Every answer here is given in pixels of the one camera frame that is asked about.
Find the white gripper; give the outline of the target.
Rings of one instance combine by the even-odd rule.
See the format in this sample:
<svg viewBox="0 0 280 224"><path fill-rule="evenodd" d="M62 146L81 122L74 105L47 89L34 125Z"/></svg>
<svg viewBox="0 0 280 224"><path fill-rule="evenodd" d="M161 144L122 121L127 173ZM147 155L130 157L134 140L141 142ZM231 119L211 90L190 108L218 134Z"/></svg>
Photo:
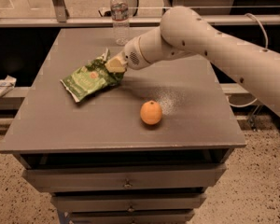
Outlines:
<svg viewBox="0 0 280 224"><path fill-rule="evenodd" d="M140 49L140 37L135 37L130 40L123 49L125 60L127 65L133 70L140 70L151 66ZM126 62L120 58L112 58L106 64L105 67L110 73L125 73Z"/></svg>

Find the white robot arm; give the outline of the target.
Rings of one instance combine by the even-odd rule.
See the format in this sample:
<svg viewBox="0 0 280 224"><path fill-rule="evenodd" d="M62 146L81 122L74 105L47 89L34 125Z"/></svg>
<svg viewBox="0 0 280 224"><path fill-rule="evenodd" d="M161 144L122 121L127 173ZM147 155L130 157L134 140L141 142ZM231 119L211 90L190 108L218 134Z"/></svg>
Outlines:
<svg viewBox="0 0 280 224"><path fill-rule="evenodd" d="M105 67L111 73L123 73L195 54L280 118L280 53L221 33L187 7L167 10L158 27L129 41Z"/></svg>

